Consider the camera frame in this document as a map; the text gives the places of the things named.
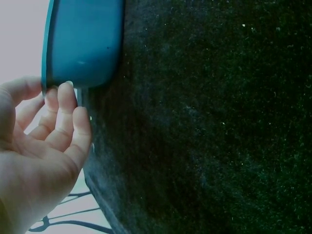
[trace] dark fabric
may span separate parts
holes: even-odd
[[[83,92],[86,182],[117,234],[311,233],[312,2],[128,0]]]

